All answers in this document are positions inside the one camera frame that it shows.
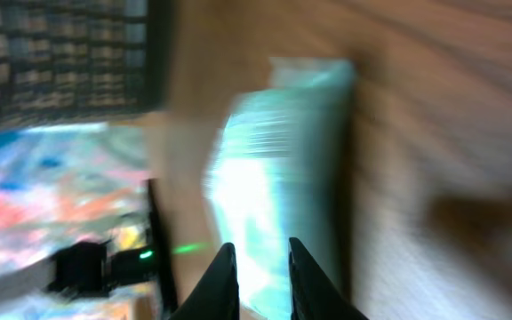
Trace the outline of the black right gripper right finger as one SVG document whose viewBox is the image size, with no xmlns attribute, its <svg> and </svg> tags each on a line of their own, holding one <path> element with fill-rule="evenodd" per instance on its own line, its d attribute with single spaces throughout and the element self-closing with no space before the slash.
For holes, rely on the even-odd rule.
<svg viewBox="0 0 512 320">
<path fill-rule="evenodd" d="M 368 320 L 341 296 L 301 240 L 290 237 L 289 246 L 291 320 Z"/>
</svg>

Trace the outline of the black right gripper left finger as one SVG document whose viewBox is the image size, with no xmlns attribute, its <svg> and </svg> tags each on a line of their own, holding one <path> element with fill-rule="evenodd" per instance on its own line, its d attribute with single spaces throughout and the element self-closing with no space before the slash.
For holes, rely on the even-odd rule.
<svg viewBox="0 0 512 320">
<path fill-rule="evenodd" d="M 192 293 L 169 319 L 239 320 L 239 309 L 236 250 L 232 243 L 224 243 Z"/>
</svg>

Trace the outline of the teal snack packet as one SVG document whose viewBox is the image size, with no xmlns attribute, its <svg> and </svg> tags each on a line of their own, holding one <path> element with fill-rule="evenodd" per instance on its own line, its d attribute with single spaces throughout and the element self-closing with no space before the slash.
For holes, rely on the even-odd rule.
<svg viewBox="0 0 512 320">
<path fill-rule="evenodd" d="M 235 97 L 206 166 L 204 197 L 220 240 L 236 248 L 242 304 L 286 319 L 291 238 L 341 280 L 333 189 L 356 70 L 338 59 L 272 65 L 267 89 Z"/>
</svg>

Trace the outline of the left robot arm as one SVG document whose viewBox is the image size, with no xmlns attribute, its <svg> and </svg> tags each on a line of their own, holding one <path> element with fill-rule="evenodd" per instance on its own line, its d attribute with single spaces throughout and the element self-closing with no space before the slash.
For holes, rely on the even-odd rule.
<svg viewBox="0 0 512 320">
<path fill-rule="evenodd" d="M 107 299 L 115 289 L 154 281 L 160 319 L 178 306 L 172 273 L 172 249 L 156 200 L 155 180 L 146 182 L 148 202 L 146 244 L 115 253 L 106 242 L 82 241 L 17 271 L 0 275 L 0 308 L 34 293 L 66 301 Z"/>
</svg>

